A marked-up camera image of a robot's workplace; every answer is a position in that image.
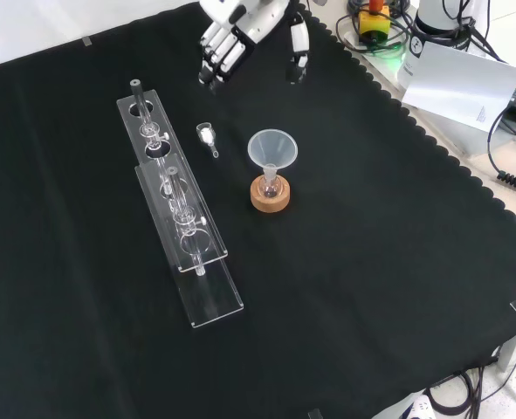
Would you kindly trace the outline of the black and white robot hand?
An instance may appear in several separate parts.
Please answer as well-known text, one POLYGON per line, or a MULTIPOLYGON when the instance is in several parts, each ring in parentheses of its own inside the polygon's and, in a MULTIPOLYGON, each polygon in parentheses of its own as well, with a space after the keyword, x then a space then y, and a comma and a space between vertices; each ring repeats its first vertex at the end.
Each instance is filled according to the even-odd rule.
POLYGON ((254 47, 287 22, 292 56, 287 79, 297 84, 306 76, 309 32, 296 1, 203 0, 199 3, 211 24, 199 40, 202 66, 200 84, 214 90, 226 83, 254 47))

